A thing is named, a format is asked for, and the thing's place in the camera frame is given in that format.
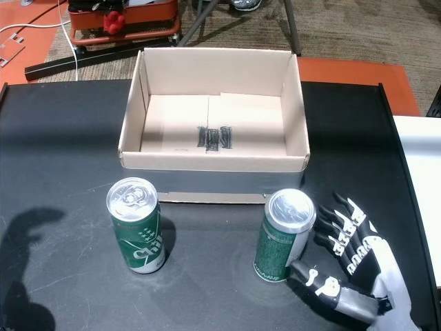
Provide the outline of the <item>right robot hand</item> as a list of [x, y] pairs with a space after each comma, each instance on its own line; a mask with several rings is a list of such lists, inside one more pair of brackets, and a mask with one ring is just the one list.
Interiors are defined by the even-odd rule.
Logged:
[[314, 301], [365, 324], [368, 330], [418, 330], [388, 241], [352, 199], [338, 193], [334, 199], [341, 208], [319, 207], [314, 239], [338, 260], [347, 280], [300, 260], [291, 263], [293, 276]]

